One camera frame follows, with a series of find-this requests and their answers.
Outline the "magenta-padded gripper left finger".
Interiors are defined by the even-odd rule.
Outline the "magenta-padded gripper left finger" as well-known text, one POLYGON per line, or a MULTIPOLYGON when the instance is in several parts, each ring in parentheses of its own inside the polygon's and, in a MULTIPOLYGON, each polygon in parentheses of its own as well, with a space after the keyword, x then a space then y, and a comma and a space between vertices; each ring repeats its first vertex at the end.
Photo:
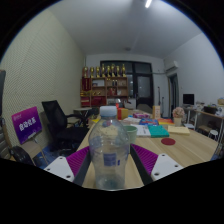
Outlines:
POLYGON ((45 171, 81 186, 91 162, 89 147, 85 147, 68 157, 59 156, 45 171))

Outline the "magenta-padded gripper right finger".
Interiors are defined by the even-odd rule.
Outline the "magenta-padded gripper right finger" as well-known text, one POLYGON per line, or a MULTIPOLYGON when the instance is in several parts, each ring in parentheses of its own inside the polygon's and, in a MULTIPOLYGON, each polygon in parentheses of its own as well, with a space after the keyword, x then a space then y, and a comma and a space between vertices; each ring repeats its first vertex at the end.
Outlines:
POLYGON ((182 169, 180 164, 165 153, 157 155, 135 144, 130 146, 130 153, 144 185, 182 169))

